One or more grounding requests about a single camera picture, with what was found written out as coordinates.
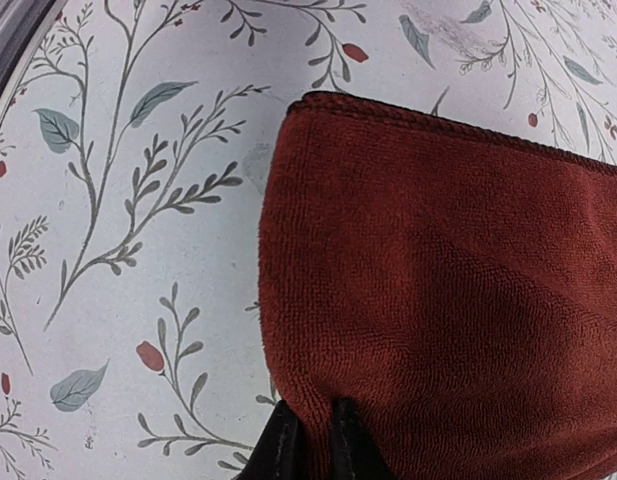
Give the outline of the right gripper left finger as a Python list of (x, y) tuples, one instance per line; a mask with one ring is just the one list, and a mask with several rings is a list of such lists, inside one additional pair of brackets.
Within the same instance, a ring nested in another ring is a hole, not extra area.
[(300, 480), (305, 473), (303, 426), (286, 401), (274, 407), (238, 480)]

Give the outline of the brown towel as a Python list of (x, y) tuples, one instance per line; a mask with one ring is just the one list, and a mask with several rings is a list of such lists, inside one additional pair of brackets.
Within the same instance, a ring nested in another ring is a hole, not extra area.
[(617, 167), (311, 92), (259, 227), (268, 368), (330, 474), (352, 398), (401, 479), (617, 472)]

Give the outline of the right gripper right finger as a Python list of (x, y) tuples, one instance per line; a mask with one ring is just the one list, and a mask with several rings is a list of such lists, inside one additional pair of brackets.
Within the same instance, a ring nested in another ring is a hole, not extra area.
[(351, 399), (339, 399), (333, 404), (330, 445), (332, 479), (393, 478), (393, 473)]

